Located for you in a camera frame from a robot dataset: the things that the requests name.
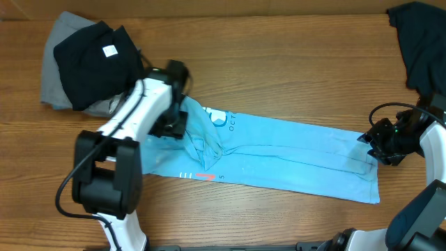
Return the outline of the light blue printed t-shirt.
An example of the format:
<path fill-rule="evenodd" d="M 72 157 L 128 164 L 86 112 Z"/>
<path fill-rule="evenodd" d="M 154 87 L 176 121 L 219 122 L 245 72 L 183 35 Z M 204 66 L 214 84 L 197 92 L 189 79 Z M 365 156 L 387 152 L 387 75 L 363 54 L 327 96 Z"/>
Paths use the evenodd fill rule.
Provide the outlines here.
<path fill-rule="evenodd" d="M 366 204 L 380 201 L 378 163 L 358 133 L 203 107 L 187 98 L 182 139 L 147 136 L 143 171 Z"/>

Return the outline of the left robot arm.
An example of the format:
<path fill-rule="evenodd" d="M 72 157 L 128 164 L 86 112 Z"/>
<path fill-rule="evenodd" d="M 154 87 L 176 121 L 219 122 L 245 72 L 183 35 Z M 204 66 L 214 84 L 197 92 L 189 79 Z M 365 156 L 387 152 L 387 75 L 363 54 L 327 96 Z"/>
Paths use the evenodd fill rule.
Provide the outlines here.
<path fill-rule="evenodd" d="M 72 199 L 102 225 L 111 250 L 149 250 L 136 208 L 143 188 L 141 144 L 148 135 L 181 139 L 187 112 L 180 110 L 190 77 L 170 60 L 137 80 L 122 108 L 98 131 L 75 142 Z"/>

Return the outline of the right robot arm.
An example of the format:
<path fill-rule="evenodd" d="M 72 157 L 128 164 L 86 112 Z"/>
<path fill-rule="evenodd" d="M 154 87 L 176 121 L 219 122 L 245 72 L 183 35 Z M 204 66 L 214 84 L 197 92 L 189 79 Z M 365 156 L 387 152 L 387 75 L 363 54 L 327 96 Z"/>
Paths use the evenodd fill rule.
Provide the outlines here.
<path fill-rule="evenodd" d="M 381 119 L 371 124 L 359 141 L 368 154 L 384 165 L 398 165 L 418 153 L 426 162 L 426 187 L 391 221 L 386 229 L 346 229 L 321 243 L 316 251 L 444 250 L 445 230 L 445 97 L 435 93 L 406 104 L 396 123 Z"/>

